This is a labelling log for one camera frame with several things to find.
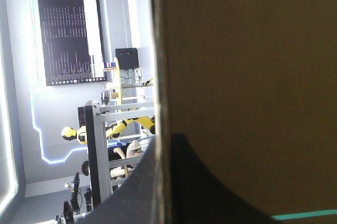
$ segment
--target glowing edge light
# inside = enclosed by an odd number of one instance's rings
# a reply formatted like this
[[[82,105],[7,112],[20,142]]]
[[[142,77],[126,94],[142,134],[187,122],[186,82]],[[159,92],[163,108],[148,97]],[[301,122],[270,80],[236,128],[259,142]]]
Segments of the glowing edge light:
[[[8,194],[5,196],[3,201],[0,203],[0,215],[6,209],[8,204],[12,201],[14,196],[18,191],[18,183],[16,178],[16,170],[14,165],[14,155],[12,152],[12,135],[11,135],[11,126],[9,124],[8,116],[8,105],[7,105],[7,91],[6,91],[6,82],[5,82],[5,73],[3,68],[3,54],[2,54],[2,41],[0,37],[0,102],[1,102],[1,114],[3,122],[3,131],[5,138],[5,150],[8,164],[8,174],[9,174],[9,190]]]
[[[31,101],[31,111],[32,111],[32,123],[33,123],[33,128],[38,132],[38,137],[39,137],[39,142],[40,142],[40,151],[41,151],[41,158],[47,162],[50,165],[54,165],[54,164],[60,164],[62,162],[65,162],[68,157],[77,151],[81,151],[81,150],[85,150],[87,149],[87,147],[81,147],[81,148],[74,148],[72,150],[70,150],[68,152],[68,154],[62,158],[62,159],[58,159],[58,160],[50,160],[48,159],[45,154],[44,154],[44,148],[43,148],[43,139],[42,139],[42,130],[36,125],[36,121],[35,121],[35,110],[34,110],[34,103],[33,103],[33,96],[32,96],[32,92],[29,92],[29,99]]]
[[[292,220],[292,219],[302,219],[302,218],[310,218],[310,217],[320,217],[327,215],[337,215],[337,210],[321,210],[314,212],[299,212],[299,213],[291,213],[287,215],[276,215],[272,216],[274,220]]]

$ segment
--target person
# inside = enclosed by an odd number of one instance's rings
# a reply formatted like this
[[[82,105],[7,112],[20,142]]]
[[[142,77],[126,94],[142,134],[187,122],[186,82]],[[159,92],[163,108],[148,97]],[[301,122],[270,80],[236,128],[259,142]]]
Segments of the person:
[[[108,151],[109,161],[137,157],[137,156],[143,155],[142,147],[139,141],[137,140],[134,140],[131,143],[128,143],[126,145],[122,145],[120,142],[118,142],[116,146],[109,147],[107,151]],[[135,166],[136,164],[131,164],[128,167],[134,168]],[[86,176],[90,175],[89,161],[84,161],[82,163],[82,173]]]

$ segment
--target black device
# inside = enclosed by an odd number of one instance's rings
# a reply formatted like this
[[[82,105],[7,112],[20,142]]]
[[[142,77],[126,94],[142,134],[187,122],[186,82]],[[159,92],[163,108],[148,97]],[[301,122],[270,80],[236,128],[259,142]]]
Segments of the black device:
[[[91,212],[92,207],[91,207],[91,189],[90,189],[90,187],[86,188],[84,198],[85,198],[85,204],[86,204],[86,211]]]
[[[66,224],[73,224],[75,223],[74,221],[74,215],[73,215],[73,210],[69,205],[68,200],[63,202],[63,216],[65,219]]]
[[[84,118],[84,107],[78,107],[78,124],[80,125],[80,128],[82,126],[85,126],[85,118]]]
[[[47,86],[106,81],[99,0],[38,0],[38,11]]]
[[[74,181],[72,182],[72,198],[70,200],[73,212],[76,215],[80,213],[80,206],[78,205],[78,198],[77,198],[79,186],[80,186],[80,173],[76,172]]]
[[[139,68],[137,48],[116,49],[116,57],[120,65],[120,70]]]

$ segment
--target wall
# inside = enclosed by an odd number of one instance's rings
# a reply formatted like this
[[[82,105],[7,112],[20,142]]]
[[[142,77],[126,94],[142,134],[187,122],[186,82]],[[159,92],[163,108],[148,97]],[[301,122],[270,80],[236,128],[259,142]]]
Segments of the wall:
[[[139,65],[142,79],[147,81],[154,77],[154,44],[152,26],[151,0],[128,0],[132,31],[132,46],[138,49]],[[143,92],[146,100],[153,100],[153,87],[138,90]]]
[[[3,50],[3,66],[5,81],[7,85],[7,104],[8,104],[8,113],[10,114],[9,123],[11,125],[11,136],[12,136],[12,146],[13,154],[15,160],[15,168],[18,180],[18,192],[12,202],[8,205],[7,209],[0,216],[0,223],[10,223],[12,217],[14,216],[19,204],[21,203],[25,195],[25,174],[23,166],[23,154],[22,146],[20,139],[20,131],[18,128],[19,117],[16,104],[16,90],[14,82],[14,73],[13,73],[13,63],[12,63],[12,52],[11,52],[11,43],[9,40],[9,29],[8,29],[8,19],[7,19],[7,8],[6,0],[0,0],[0,33],[1,33],[1,46]],[[4,157],[4,147],[1,147],[1,159]],[[2,162],[0,165],[2,168],[6,168],[7,165],[4,165]],[[7,172],[1,172],[3,179],[8,179],[6,176]]]
[[[6,0],[11,33],[12,55],[17,92],[17,104],[22,135],[24,167],[27,184],[73,176],[84,160],[86,151],[72,153],[65,162],[48,164],[42,159],[39,133],[42,131],[45,158],[60,160],[73,148],[83,147],[60,137],[64,126],[78,127],[77,107],[90,99],[100,99],[104,85],[99,83],[46,87],[38,83],[34,33],[29,0]],[[130,33],[125,27],[123,11],[126,0],[100,0],[104,47],[108,58],[114,48],[126,47]],[[35,129],[33,128],[32,110]]]
[[[270,215],[337,204],[336,2],[161,0],[171,132]]]

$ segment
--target monitor screen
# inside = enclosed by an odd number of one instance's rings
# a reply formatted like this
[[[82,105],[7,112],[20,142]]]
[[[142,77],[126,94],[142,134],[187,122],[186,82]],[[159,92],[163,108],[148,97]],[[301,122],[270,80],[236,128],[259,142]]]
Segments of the monitor screen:
[[[47,86],[105,81],[98,0],[38,0]]]

